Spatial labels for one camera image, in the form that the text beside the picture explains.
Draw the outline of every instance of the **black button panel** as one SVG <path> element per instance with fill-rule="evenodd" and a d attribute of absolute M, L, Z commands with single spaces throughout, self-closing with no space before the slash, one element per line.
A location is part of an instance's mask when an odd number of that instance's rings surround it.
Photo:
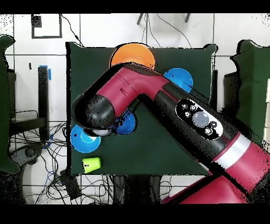
<path fill-rule="evenodd" d="M 222 135 L 223 127 L 221 123 L 192 100 L 182 99 L 178 101 L 175 113 L 205 139 L 215 140 Z"/>

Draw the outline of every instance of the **floor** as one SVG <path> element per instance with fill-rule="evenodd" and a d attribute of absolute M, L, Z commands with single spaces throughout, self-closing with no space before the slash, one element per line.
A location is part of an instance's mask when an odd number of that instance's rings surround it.
<path fill-rule="evenodd" d="M 236 54 L 237 43 L 243 39 L 251 39 L 261 46 L 270 45 L 270 15 L 267 14 L 195 14 L 191 13 L 188 23 L 185 23 L 187 13 L 158 14 L 162 19 L 181 30 L 189 40 L 192 48 L 203 48 L 206 44 L 214 43 L 218 46 L 215 59 L 215 69 L 218 70 L 218 109 L 223 106 L 223 76 L 236 71 L 236 66 L 229 58 Z M 176 29 L 166 24 L 157 14 L 149 14 L 151 33 L 148 30 L 147 45 L 162 48 L 189 48 L 185 37 Z M 140 25 L 136 22 L 139 13 L 134 14 L 63 14 L 70 24 L 72 31 L 79 37 L 84 46 L 115 47 L 121 43 L 143 42 L 146 43 L 146 32 L 142 34 L 146 23 L 142 18 Z M 58 14 L 41 14 L 42 27 L 35 28 L 35 35 L 59 35 Z M 37 67 L 47 65 L 51 69 L 49 80 L 49 107 L 50 127 L 53 134 L 59 125 L 66 122 L 66 50 L 65 42 L 78 43 L 70 29 L 68 21 L 62 18 L 61 39 L 32 39 L 31 15 L 0 15 L 0 33 L 14 37 L 15 44 L 6 49 L 5 56 L 8 66 L 15 69 L 16 80 L 16 110 L 38 110 L 37 96 Z M 34 118 L 35 112 L 18 113 L 17 120 Z M 27 139 L 35 140 L 35 132 L 26 132 Z M 54 135 L 55 140 L 64 141 L 65 137 L 61 129 Z M 12 143 L 10 150 L 15 150 L 24 144 L 23 137 L 16 136 L 16 143 Z M 66 168 L 66 147 L 59 147 L 56 157 L 59 171 Z M 42 156 L 46 161 L 48 171 L 52 171 L 54 162 L 44 149 Z M 23 190 L 28 204 L 34 204 L 38 195 L 50 182 L 45 162 L 40 157 L 38 162 L 27 165 L 23 178 Z M 203 176 L 164 176 L 161 183 L 161 198 L 168 194 L 179 192 L 191 185 Z M 78 177 L 79 186 L 85 195 L 105 194 L 101 201 L 107 202 L 108 194 L 99 175 L 82 175 Z M 83 196 L 76 201 L 70 201 L 68 197 L 63 200 L 56 190 L 52 190 L 53 196 L 42 196 L 38 203 L 43 204 L 89 204 L 93 198 Z"/>

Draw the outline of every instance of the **green panel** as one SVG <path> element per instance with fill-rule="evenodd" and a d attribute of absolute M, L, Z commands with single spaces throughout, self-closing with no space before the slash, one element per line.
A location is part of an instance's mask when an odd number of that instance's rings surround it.
<path fill-rule="evenodd" d="M 108 69 L 115 48 L 81 48 L 74 43 L 70 43 L 70 48 L 73 101 Z M 193 77 L 195 89 L 208 98 L 211 55 L 215 50 L 215 45 L 205 49 L 150 49 L 157 71 L 186 69 Z M 83 172 L 83 158 L 100 157 L 101 168 L 92 174 L 208 174 L 179 147 L 146 105 L 141 103 L 135 115 L 139 125 L 132 134 L 103 137 L 99 148 L 88 154 L 72 148 L 71 172 Z"/>
<path fill-rule="evenodd" d="M 242 85 L 236 118 L 250 127 L 256 144 L 262 143 L 266 115 L 267 79 L 270 78 L 270 48 L 259 48 L 243 41 L 234 60 L 239 66 Z"/>
<path fill-rule="evenodd" d="M 7 77 L 7 62 L 5 59 L 5 50 L 14 43 L 11 36 L 3 35 L 0 37 L 0 171 L 7 173 L 17 173 L 20 168 L 8 158 L 9 150 L 9 87 Z"/>

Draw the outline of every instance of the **gray circular button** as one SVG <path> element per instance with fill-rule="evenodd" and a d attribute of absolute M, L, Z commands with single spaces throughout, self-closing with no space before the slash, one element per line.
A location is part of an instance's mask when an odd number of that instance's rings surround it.
<path fill-rule="evenodd" d="M 193 115 L 192 121 L 195 124 L 195 126 L 204 127 L 209 123 L 209 117 L 207 116 L 206 113 L 200 111 L 200 112 L 196 112 Z"/>

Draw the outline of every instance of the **orange plate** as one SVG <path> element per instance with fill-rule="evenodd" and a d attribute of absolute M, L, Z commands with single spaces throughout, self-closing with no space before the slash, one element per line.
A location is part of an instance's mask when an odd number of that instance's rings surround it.
<path fill-rule="evenodd" d="M 151 51 L 139 43 L 125 44 L 113 53 L 110 66 L 124 62 L 135 62 L 151 69 L 155 68 L 155 59 Z"/>

